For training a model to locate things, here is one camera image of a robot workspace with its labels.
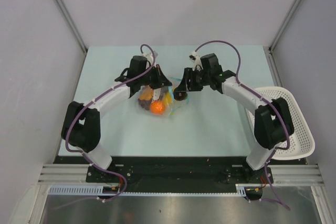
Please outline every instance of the table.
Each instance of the table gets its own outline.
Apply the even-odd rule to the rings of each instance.
[[[167,77],[181,78],[191,67],[188,56],[197,46],[155,46],[157,63]],[[242,45],[240,79],[252,88],[272,86],[262,46]],[[208,45],[200,55],[215,53],[223,70],[236,72],[238,59],[231,47]],[[93,99],[114,83],[138,46],[90,47],[75,101]],[[101,122],[101,143],[111,156],[247,156],[254,143],[245,110],[233,99],[205,87],[190,93],[190,102],[176,115],[159,117],[138,107],[138,94],[109,112]],[[73,156],[61,143],[59,156]]]

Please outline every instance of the white tag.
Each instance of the white tag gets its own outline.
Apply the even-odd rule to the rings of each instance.
[[[161,88],[154,89],[153,100],[156,101],[160,98]]]

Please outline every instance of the cable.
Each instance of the cable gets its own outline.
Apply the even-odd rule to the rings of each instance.
[[[113,88],[110,88],[108,90],[106,90],[105,92],[103,92],[102,94],[100,94],[99,96],[97,96],[95,99],[93,99],[92,101],[90,101],[88,104],[86,104],[80,111],[79,113],[75,116],[74,120],[72,121],[69,129],[68,129],[68,132],[66,134],[66,138],[65,138],[65,148],[68,152],[72,152],[72,153],[80,153],[83,155],[83,157],[85,158],[85,160],[87,162],[89,162],[90,165],[92,165],[94,168],[104,172],[104,173],[109,173],[109,174],[112,174],[112,175],[116,175],[118,176],[119,178],[122,178],[122,180],[125,182],[123,188],[116,194],[114,195],[112,198],[110,199],[105,199],[103,200],[103,202],[105,201],[111,201],[113,199],[115,199],[116,197],[118,197],[120,194],[122,194],[125,190],[126,190],[126,187],[127,187],[127,180],[124,176],[122,176],[121,174],[119,173],[115,173],[115,172],[111,172],[109,170],[106,170],[106,169],[103,169],[101,167],[99,167],[98,165],[94,164],[93,161],[86,155],[86,153],[84,151],[81,151],[81,150],[72,150],[69,148],[69,138],[70,138],[70,133],[72,131],[72,129],[74,128],[75,124],[77,123],[77,121],[79,120],[79,118],[81,117],[81,115],[84,113],[84,111],[90,107],[91,105],[93,105],[95,102],[99,101],[101,98],[103,98],[105,95],[109,94],[110,92],[112,92],[113,90],[123,86],[123,85],[126,85],[127,83],[131,82],[131,81],[134,81],[142,76],[144,76],[145,74],[147,74],[152,68],[153,66],[155,66],[155,54],[154,54],[154,50],[147,44],[142,44],[140,46],[140,50],[141,50],[141,53],[143,53],[143,47],[147,47],[150,52],[152,53],[152,56],[153,56],[153,63],[149,66],[149,68],[147,68],[144,72],[142,72],[141,74],[137,75],[136,77],[134,78],[131,78],[123,83],[120,83],[120,84],[117,84],[115,85]]]
[[[236,51],[237,56],[238,56],[238,67],[237,67],[237,71],[236,71],[236,81],[237,81],[237,83],[238,83],[240,86],[242,86],[244,89],[246,89],[246,90],[248,90],[249,92],[251,92],[252,94],[254,94],[257,98],[259,98],[259,99],[261,99],[262,101],[266,102],[266,104],[268,104],[268,105],[273,109],[273,111],[275,112],[275,114],[276,114],[277,118],[279,119],[279,121],[280,121],[280,123],[281,123],[281,126],[282,126],[282,128],[283,128],[283,130],[284,130],[284,132],[285,132],[285,136],[286,136],[286,140],[287,140],[287,146],[286,146],[286,147],[275,147],[275,149],[273,150],[273,152],[271,153],[271,155],[269,156],[269,158],[266,160],[265,165],[264,165],[264,172],[265,172],[266,179],[267,179],[267,181],[268,181],[268,183],[269,183],[269,185],[270,185],[270,187],[271,187],[271,189],[272,189],[274,195],[276,196],[276,198],[277,198],[278,200],[275,200],[275,199],[260,199],[260,200],[257,200],[257,201],[271,201],[271,202],[276,202],[276,203],[279,203],[279,204],[283,205],[287,210],[290,211],[290,207],[287,206],[287,205],[281,200],[281,198],[279,197],[278,193],[276,192],[276,190],[275,190],[274,186],[272,185],[272,183],[271,183],[271,181],[270,181],[270,179],[269,179],[269,177],[268,177],[268,174],[267,174],[267,165],[268,165],[268,163],[270,162],[270,160],[272,159],[272,157],[274,156],[275,152],[276,152],[277,150],[288,150],[288,149],[290,148],[290,139],[289,139],[289,134],[288,134],[287,128],[286,128],[286,126],[285,126],[285,122],[283,121],[283,119],[282,119],[282,117],[281,117],[279,111],[274,107],[273,104],[271,104],[267,99],[265,99],[262,95],[260,95],[259,93],[257,93],[255,90],[253,90],[253,89],[249,88],[248,86],[242,84],[241,81],[239,80],[238,74],[239,74],[239,71],[240,71],[240,65],[241,65],[241,62],[242,62],[241,60],[242,60],[242,59],[241,59],[241,56],[240,56],[240,53],[239,53],[238,49],[237,49],[234,45],[232,45],[231,43],[226,42],[226,41],[224,41],[224,40],[211,40],[211,41],[208,41],[208,42],[205,42],[205,43],[201,44],[199,47],[196,48],[195,52],[197,52],[198,50],[200,50],[200,49],[201,49],[202,47],[204,47],[205,45],[208,45],[208,44],[210,44],[210,43],[216,43],[216,42],[218,42],[218,43],[223,43],[223,44],[227,44],[227,45],[231,46],[231,47]]]

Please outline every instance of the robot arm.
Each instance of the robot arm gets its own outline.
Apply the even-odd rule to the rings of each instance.
[[[133,56],[129,68],[123,70],[121,75],[115,79],[122,83],[143,73],[149,65],[153,63],[152,55]],[[107,112],[112,110],[117,104],[131,98],[142,86],[149,85],[153,90],[159,90],[164,86],[171,86],[172,83],[164,76],[159,65],[153,68],[138,79],[128,82],[111,92],[108,92],[99,100],[89,106],[75,123],[69,136],[69,144],[75,146],[99,167],[107,169],[111,162],[111,156],[105,152],[100,145],[100,121]],[[64,120],[61,137],[65,140],[68,129],[74,118],[83,109],[86,103],[72,102],[68,106]]]
[[[201,91],[204,86],[210,86],[213,90],[243,105],[255,116],[254,135],[257,140],[246,162],[253,170],[260,169],[274,148],[286,140],[285,132],[273,109],[239,84],[235,73],[230,70],[223,71],[215,54],[202,57],[191,55],[190,59],[194,62],[194,67],[184,69],[182,81],[174,90],[174,99],[184,100],[187,97],[187,91]],[[286,100],[264,98],[279,111],[288,134],[293,134],[294,126]]]

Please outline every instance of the perforated plastic basket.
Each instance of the perforated plastic basket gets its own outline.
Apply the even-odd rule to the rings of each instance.
[[[315,141],[292,93],[281,87],[262,87],[257,88],[256,90],[260,94],[272,99],[277,99],[279,97],[284,98],[288,103],[290,115],[294,124],[295,131],[293,135],[290,136],[290,148],[286,151],[277,150],[273,159],[291,160],[311,155],[315,150]],[[249,111],[246,112],[253,131],[254,116]],[[284,142],[281,144],[281,147],[286,147],[286,145],[287,143]]]

